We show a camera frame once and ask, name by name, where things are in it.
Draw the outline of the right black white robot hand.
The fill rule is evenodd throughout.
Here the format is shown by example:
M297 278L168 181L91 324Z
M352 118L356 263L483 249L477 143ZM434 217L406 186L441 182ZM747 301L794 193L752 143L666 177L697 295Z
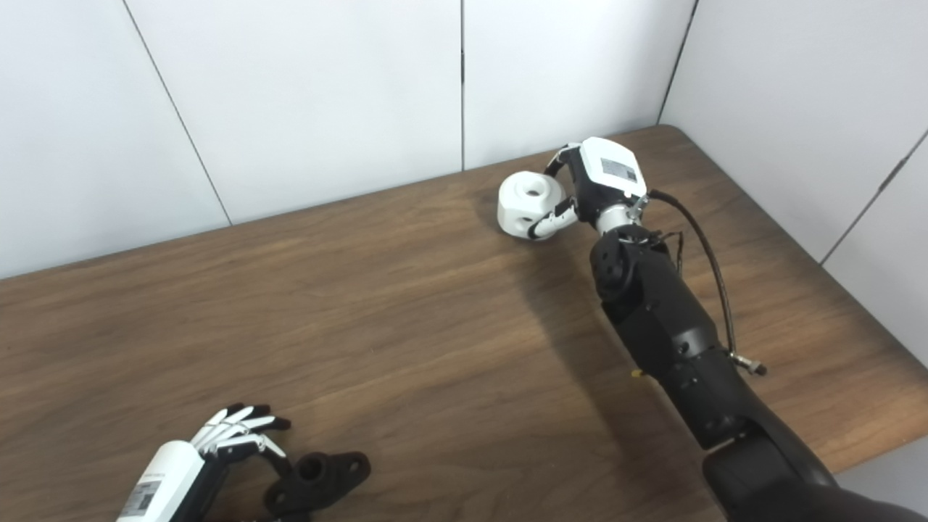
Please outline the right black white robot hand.
M605 138L587 138L555 152L542 175L553 181L568 168L573 195L531 223L526 237L546 240L573 223L587 223L604 236L625 225L639 225L650 200L635 153Z

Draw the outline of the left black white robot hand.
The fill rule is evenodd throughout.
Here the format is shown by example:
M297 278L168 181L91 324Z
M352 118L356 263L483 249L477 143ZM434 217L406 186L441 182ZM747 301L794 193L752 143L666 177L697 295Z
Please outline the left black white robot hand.
M213 414L188 440L162 444L130 491L120 521L202 521L233 466L253 456L287 473L291 463L268 431L291 421L269 405L234 403Z

